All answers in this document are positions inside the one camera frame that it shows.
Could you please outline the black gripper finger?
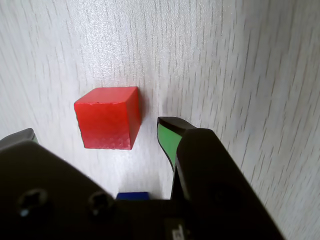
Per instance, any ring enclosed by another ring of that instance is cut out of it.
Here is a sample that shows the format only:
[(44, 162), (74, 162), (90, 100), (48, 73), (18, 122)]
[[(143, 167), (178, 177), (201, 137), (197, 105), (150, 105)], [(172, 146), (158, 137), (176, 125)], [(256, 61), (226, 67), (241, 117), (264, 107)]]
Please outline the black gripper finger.
[(0, 141), (3, 240), (128, 240), (114, 199), (37, 142), (31, 128)]

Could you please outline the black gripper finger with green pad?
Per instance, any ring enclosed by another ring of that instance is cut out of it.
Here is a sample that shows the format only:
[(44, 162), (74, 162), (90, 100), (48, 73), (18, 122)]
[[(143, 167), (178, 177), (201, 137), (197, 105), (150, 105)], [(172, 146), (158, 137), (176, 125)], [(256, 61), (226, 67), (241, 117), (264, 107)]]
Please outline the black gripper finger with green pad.
[(213, 130), (160, 116), (157, 139), (174, 172), (171, 195), (185, 200), (185, 221), (194, 239), (283, 239)]

